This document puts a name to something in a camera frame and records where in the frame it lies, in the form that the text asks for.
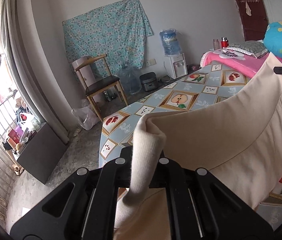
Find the chair leg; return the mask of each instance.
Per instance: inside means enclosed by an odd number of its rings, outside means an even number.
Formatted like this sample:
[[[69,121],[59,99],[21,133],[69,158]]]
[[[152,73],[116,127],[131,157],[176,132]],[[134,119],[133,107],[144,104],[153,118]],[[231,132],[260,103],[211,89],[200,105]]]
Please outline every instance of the chair leg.
[[[117,86],[114,86],[114,88],[115,88],[115,90],[116,90],[116,92],[117,92],[117,94],[118,94],[118,97],[120,98],[120,101],[122,102],[122,96],[121,96],[121,94],[120,94],[120,92],[119,92]]]
[[[129,103],[128,103],[128,100],[127,100],[127,98],[126,98],[126,96],[125,96],[125,94],[124,94],[124,91],[123,91],[123,88],[122,88],[122,86],[121,86],[121,84],[120,84],[120,81],[117,81],[116,87],[117,87],[117,88],[119,89],[119,91],[121,92],[121,95],[122,95],[122,97],[123,97],[123,100],[124,100],[125,104],[128,106]]]
[[[103,122],[101,113],[100,113],[99,108],[98,108],[96,102],[94,101],[93,97],[87,96],[87,99],[89,100],[90,104],[92,105],[94,111],[96,112],[96,114],[99,117],[99,119],[101,120],[101,122]]]

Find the dark red door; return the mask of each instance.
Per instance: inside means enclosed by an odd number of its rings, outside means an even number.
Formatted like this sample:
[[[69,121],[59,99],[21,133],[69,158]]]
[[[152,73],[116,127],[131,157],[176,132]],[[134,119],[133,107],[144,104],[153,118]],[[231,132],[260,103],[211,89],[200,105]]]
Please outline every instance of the dark red door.
[[[236,0],[236,3],[239,7],[245,40],[263,40],[268,26],[263,0]],[[251,16],[247,14],[246,4],[251,10]]]

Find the chair backrest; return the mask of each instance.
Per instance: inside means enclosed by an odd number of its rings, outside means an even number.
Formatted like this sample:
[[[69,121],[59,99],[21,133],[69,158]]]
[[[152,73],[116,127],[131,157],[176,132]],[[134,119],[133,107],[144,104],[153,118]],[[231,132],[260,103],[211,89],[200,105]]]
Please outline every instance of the chair backrest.
[[[100,55],[100,56],[91,57],[91,58],[85,60],[81,65],[79,65],[79,66],[75,69],[76,72],[78,71],[80,78],[83,80],[83,84],[84,84],[85,88],[88,88],[88,86],[87,86],[87,84],[86,84],[85,81],[84,81],[84,78],[83,78],[83,76],[82,76],[82,74],[81,74],[81,72],[80,72],[80,69],[82,69],[83,67],[85,67],[85,66],[87,66],[87,65],[90,65],[90,64],[96,62],[96,61],[99,60],[99,59],[103,59],[103,62],[104,62],[106,71],[109,73],[109,76],[112,76],[112,73],[111,73],[111,71],[110,71],[110,68],[109,68],[109,66],[108,66],[108,63],[107,63],[106,60],[105,60],[105,57],[107,57],[107,56],[108,56],[108,54],[102,54],[102,55]]]

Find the wall socket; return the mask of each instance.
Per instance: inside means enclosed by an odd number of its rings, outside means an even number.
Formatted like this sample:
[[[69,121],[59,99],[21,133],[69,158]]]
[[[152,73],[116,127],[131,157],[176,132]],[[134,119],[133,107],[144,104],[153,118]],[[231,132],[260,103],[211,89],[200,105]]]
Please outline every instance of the wall socket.
[[[147,62],[145,62],[145,66],[149,67],[149,66],[152,66],[152,65],[155,65],[157,62],[155,61],[155,59],[150,59],[148,60]]]

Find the chair seat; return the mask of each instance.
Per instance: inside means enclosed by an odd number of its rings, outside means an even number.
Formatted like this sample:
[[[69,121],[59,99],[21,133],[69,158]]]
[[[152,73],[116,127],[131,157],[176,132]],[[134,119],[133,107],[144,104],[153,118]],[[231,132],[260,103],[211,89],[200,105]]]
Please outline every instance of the chair seat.
[[[85,95],[89,96],[103,88],[105,88],[108,85],[111,85],[117,81],[119,81],[120,78],[116,77],[116,76],[108,76],[105,77],[97,82],[95,82],[94,84],[88,86],[88,88],[85,90]]]

